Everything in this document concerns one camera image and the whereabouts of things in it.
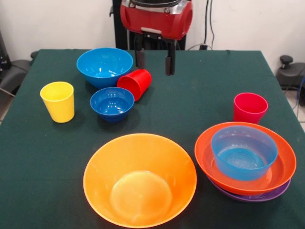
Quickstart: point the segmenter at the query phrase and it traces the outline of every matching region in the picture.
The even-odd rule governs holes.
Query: large blue bowl
[[[250,181],[262,177],[277,158],[274,140],[256,128],[230,126],[212,138],[217,167],[228,177]]]
[[[82,54],[76,65],[89,83],[101,89],[116,86],[119,78],[130,72],[133,58],[121,49],[98,48]]]
[[[97,91],[90,100],[92,109],[109,123],[123,120],[134,104],[133,94],[120,87],[108,87]]]

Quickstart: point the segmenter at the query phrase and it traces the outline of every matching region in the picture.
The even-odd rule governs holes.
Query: black knob
[[[282,62],[282,69],[286,69],[289,67],[289,64],[294,61],[291,56],[283,55],[280,57],[280,61]]]
[[[280,60],[281,60],[282,64],[290,64],[292,61],[294,61],[293,58],[288,55],[281,56]]]
[[[132,3],[143,7],[170,7],[177,5],[181,0],[132,0]]]

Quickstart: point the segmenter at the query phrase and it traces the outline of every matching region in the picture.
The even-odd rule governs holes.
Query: yellow cup
[[[74,88],[71,84],[49,83],[41,89],[40,96],[55,122],[66,123],[74,117]]]

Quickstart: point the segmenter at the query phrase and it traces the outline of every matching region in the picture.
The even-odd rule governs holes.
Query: purple plate
[[[289,187],[291,182],[291,179],[287,181],[287,183],[283,184],[282,186],[278,187],[277,189],[270,191],[270,192],[266,192],[263,194],[259,194],[259,195],[250,195],[250,196],[242,196],[242,195],[237,195],[237,194],[233,194],[231,192],[228,192],[224,189],[222,189],[221,187],[218,187],[213,181],[211,181],[211,183],[222,193],[224,193],[227,197],[235,199],[237,201],[241,201],[241,202],[265,202],[265,201],[269,201],[271,199],[275,199],[277,197],[279,197],[280,195],[282,195]]]

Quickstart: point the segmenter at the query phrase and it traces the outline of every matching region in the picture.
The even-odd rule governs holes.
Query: dark green cloth
[[[152,84],[128,117],[101,120],[89,99],[97,91],[76,68],[84,50],[41,50],[0,125],[1,229],[114,229],[86,201],[82,176],[88,160],[106,142],[130,133],[154,133],[181,145],[198,174],[190,205],[163,229],[258,229],[305,227],[305,135],[261,52],[177,52],[176,74],[164,74],[163,51],[146,52]],[[75,117],[51,120],[40,89],[53,81],[74,86]],[[197,137],[231,121],[233,98],[254,92],[269,102],[261,121],[295,150],[297,170],[281,197],[240,203],[216,190],[194,158]]]

